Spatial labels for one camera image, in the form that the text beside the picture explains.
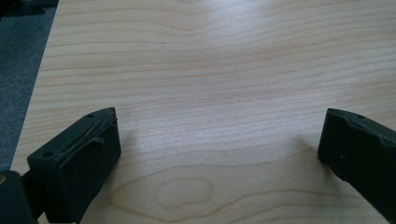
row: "floor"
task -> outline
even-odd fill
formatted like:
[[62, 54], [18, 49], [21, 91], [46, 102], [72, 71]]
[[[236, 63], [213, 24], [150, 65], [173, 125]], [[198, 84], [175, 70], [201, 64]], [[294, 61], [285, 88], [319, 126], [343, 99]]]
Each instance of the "floor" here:
[[0, 170], [12, 163], [55, 11], [0, 22]]

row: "wood grain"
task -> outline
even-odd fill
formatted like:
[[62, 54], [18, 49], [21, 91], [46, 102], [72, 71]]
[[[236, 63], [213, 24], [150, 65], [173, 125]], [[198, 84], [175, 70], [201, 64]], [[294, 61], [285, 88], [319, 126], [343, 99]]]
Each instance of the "wood grain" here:
[[115, 106], [83, 223], [386, 223], [316, 150], [328, 107], [396, 129], [395, 61], [391, 0], [61, 0], [12, 169]]

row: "light wood surface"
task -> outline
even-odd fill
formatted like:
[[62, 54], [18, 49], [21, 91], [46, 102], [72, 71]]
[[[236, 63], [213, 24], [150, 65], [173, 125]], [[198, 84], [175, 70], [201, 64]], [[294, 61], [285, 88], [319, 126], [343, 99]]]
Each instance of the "light wood surface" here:
[[328, 107], [396, 129], [395, 61], [393, 0], [61, 0], [12, 169], [115, 106], [83, 223], [387, 223], [317, 148]]

